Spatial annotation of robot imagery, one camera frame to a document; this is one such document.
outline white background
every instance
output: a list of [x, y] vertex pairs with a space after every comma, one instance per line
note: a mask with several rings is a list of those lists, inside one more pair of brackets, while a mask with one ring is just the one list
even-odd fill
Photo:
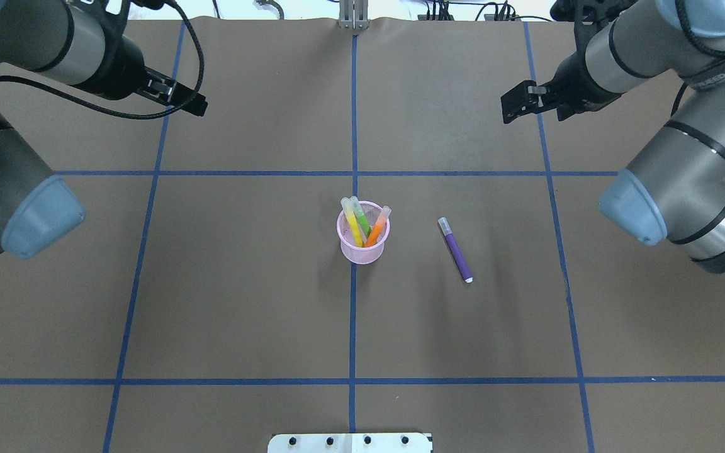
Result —
[[[460, 0], [469, 3], [487, 3], [487, 0]], [[300, 18], [337, 18], [339, 17], [339, 6], [329, 0], [277, 0], [284, 9], [284, 18], [288, 20], [300, 20]], [[214, 17], [214, 6], [211, 0], [178, 0], [179, 5], [184, 8], [189, 17], [201, 15]], [[550, 6], [554, 0], [513, 0], [512, 6], [519, 15], [538, 15], [549, 18]], [[259, 6], [256, 0], [218, 0], [222, 18], [231, 20], [276, 20], [279, 17], [276, 8], [273, 6]], [[474, 20], [480, 6], [471, 5], [450, 5], [449, 12], [454, 15], [455, 20]], [[403, 20], [417, 20], [418, 14], [425, 14], [427, 6], [424, 0], [369, 0], [368, 17], [392, 17]], [[484, 11], [486, 14], [494, 13], [494, 6], [489, 6]], [[161, 11], [152, 11], [147, 8], [132, 6], [131, 18], [179, 18], [175, 9], [164, 6]]]

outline white bracket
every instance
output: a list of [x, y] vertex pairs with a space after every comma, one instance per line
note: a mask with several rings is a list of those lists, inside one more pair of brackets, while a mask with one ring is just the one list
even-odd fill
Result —
[[340, 0], [340, 28], [365, 30], [368, 20], [368, 0]]
[[276, 435], [267, 453], [432, 453], [429, 433]]

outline orange marker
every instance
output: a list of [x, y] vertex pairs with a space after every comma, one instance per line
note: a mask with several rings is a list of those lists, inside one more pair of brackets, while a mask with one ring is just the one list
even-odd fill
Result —
[[366, 247], [374, 247], [374, 245], [376, 244], [376, 240], [382, 233], [382, 229], [385, 228], [385, 223], [388, 222], [388, 215], [391, 215], [391, 208], [387, 206], [382, 206], [382, 212], [379, 213], [379, 218], [376, 219], [374, 229], [371, 230], [371, 234], [368, 235], [368, 241], [366, 241], [365, 243]]

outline blue grid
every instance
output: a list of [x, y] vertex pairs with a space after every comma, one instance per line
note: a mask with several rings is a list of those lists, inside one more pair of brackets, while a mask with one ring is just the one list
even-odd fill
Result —
[[[172, 76], [175, 77], [181, 59], [181, 48], [185, 27], [181, 23], [178, 44], [176, 49], [175, 65]], [[527, 59], [531, 77], [536, 78], [533, 64], [532, 44], [529, 26], [524, 23], [524, 34], [527, 44]], [[593, 444], [592, 424], [590, 423], [589, 405], [587, 400], [587, 384], [658, 384], [658, 383], [725, 383], [725, 376], [584, 376], [581, 353], [578, 344], [578, 330], [576, 330], [575, 310], [573, 309], [570, 281], [566, 266], [566, 255], [561, 237], [561, 226], [558, 219], [558, 204], [556, 204], [554, 178], [555, 177], [613, 177], [616, 171], [554, 171], [552, 170], [547, 149], [546, 134], [544, 134], [544, 121], [541, 115], [537, 117], [541, 151], [544, 157], [544, 171], [360, 171], [357, 162], [357, 35], [352, 36], [351, 42], [351, 171], [221, 171], [221, 170], [195, 170], [176, 171], [161, 170], [161, 160], [164, 155], [164, 142], [166, 140], [169, 117], [164, 118], [161, 129], [159, 146], [153, 170], [121, 171], [121, 170], [67, 170], [58, 171], [57, 174], [68, 176], [151, 176], [150, 196], [147, 202], [143, 235], [139, 246], [136, 261], [135, 276], [133, 277], [132, 293], [128, 307], [123, 342], [118, 361], [118, 369], [114, 379], [76, 379], [76, 378], [0, 378], [0, 385], [73, 385], [73, 386], [112, 386], [113, 395], [108, 415], [106, 433], [104, 434], [103, 453], [110, 449], [110, 441], [115, 425], [119, 393], [123, 386], [290, 386], [290, 385], [322, 385], [347, 386], [349, 390], [349, 430], [356, 430], [355, 386], [360, 385], [524, 385], [524, 384], [577, 384], [581, 394], [584, 427], [587, 436], [587, 445], [590, 453], [595, 451]], [[553, 377], [475, 377], [475, 378], [360, 378], [356, 374], [356, 317], [357, 317], [357, 267], [351, 264], [350, 286], [350, 319], [349, 319], [349, 377], [348, 378], [277, 378], [277, 379], [130, 379], [123, 378], [127, 348], [130, 340], [130, 327], [132, 327], [133, 312], [138, 294], [138, 284], [143, 266], [144, 252], [147, 246], [152, 210], [155, 202], [155, 190], [158, 178], [163, 176], [264, 176], [264, 177], [351, 177], [352, 191], [357, 194], [357, 180], [359, 177], [544, 177], [546, 178], [550, 207], [553, 214], [553, 226], [556, 232], [556, 244], [561, 264], [561, 272], [566, 286], [566, 303], [570, 317], [570, 333], [575, 354], [576, 376]]]

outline yellow marker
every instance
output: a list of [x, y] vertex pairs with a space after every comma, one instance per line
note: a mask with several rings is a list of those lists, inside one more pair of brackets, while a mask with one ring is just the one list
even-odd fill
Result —
[[343, 198], [340, 200], [340, 206], [343, 206], [343, 213], [346, 215], [346, 221], [349, 223], [351, 235], [354, 236], [354, 244], [357, 247], [363, 246], [363, 235], [360, 233], [360, 226], [357, 224], [357, 218], [354, 217], [354, 210], [351, 209], [351, 200]]
[[368, 241], [365, 243], [366, 247], [374, 247], [379, 235], [382, 234], [382, 229], [385, 228], [385, 223], [388, 222], [388, 215], [391, 215], [391, 208], [382, 206], [382, 212], [379, 213], [379, 218], [376, 219], [374, 229], [371, 230], [371, 234], [368, 236]]

